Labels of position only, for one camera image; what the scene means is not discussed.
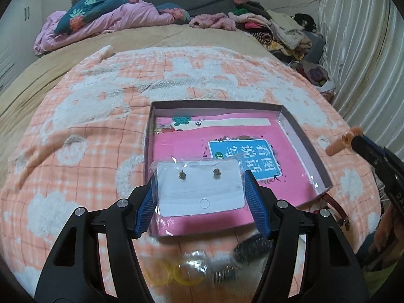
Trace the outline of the person right hand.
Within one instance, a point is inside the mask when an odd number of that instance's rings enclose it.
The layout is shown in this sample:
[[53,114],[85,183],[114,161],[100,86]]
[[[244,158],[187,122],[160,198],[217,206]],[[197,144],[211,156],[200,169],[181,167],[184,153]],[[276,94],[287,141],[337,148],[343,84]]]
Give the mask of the person right hand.
[[393,203],[390,202],[374,234],[373,244],[378,252],[381,252],[385,248],[388,238],[392,233],[394,233],[397,239],[403,239],[402,221],[403,218],[399,215]]

